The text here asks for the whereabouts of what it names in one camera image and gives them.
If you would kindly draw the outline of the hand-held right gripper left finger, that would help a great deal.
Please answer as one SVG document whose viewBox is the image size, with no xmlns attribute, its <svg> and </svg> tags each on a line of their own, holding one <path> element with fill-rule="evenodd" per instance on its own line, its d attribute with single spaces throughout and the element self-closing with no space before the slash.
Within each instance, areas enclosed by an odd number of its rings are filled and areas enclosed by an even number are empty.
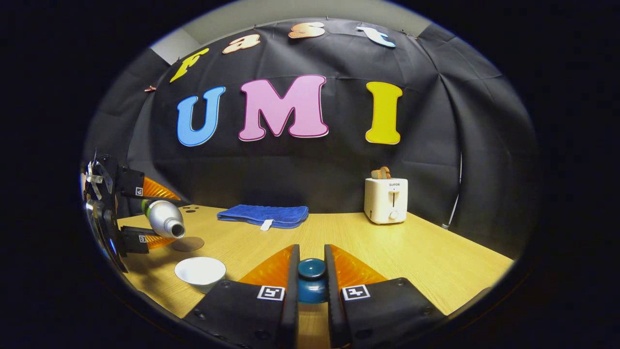
<svg viewBox="0 0 620 349">
<path fill-rule="evenodd" d="M 184 316 L 195 335 L 222 349 L 296 349 L 300 247 L 273 256 L 283 281 L 221 280 Z"/>
</svg>

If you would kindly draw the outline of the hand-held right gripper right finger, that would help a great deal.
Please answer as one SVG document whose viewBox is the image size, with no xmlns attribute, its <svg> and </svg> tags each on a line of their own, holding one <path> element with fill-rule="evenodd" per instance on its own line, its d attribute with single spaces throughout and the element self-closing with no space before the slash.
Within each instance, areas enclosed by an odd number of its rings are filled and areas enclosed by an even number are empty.
<svg viewBox="0 0 620 349">
<path fill-rule="evenodd" d="M 396 349 L 446 317 L 407 278 L 389 280 L 343 248 L 325 245 L 324 262 L 333 349 Z"/>
</svg>

